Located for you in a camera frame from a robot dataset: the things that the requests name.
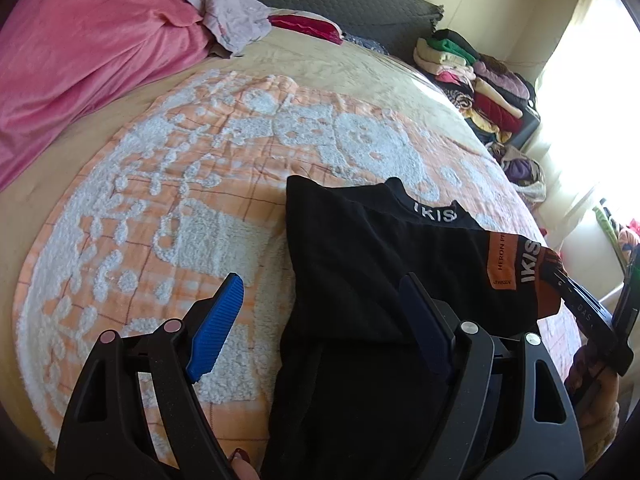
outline orange label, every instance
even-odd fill
[[[491,286],[498,290],[516,290],[516,252],[518,237],[491,232],[486,273]]]

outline red pillow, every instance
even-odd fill
[[[294,14],[269,16],[269,21],[274,27],[295,30],[296,32],[313,36],[314,38],[331,41],[338,45],[342,44],[340,32],[329,22]]]

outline human hand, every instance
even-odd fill
[[[620,386],[618,374],[597,359],[596,349],[593,344],[587,344],[575,353],[574,364],[571,366],[569,375],[564,381],[564,387],[569,394],[574,393],[582,386],[582,378],[587,371],[591,377],[597,377],[596,380],[600,383],[600,391],[578,418],[578,426],[580,428],[592,426],[611,414],[618,400]]]
[[[260,480],[258,473],[251,466],[248,453],[244,449],[236,449],[229,460],[231,468],[240,480]]]

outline bedspread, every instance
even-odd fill
[[[398,176],[422,202],[458,200],[485,228],[541,239],[486,153],[421,120],[287,76],[197,74],[85,165],[22,269],[14,303],[18,363],[53,442],[100,332],[149,332],[237,272],[244,305],[216,367],[195,389],[223,449],[241,446],[259,459],[292,305],[284,232],[290,174],[325,186]],[[541,322],[561,372],[570,323],[566,311]],[[156,449],[170,462],[150,380],[142,386]]]
[[[203,60],[184,0],[20,0],[0,30],[0,190],[73,120]]]

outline red clothing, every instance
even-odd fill
[[[474,95],[474,108],[484,112],[487,118],[504,132],[516,134],[522,127],[522,119],[515,118],[507,110],[480,92],[476,92]]]

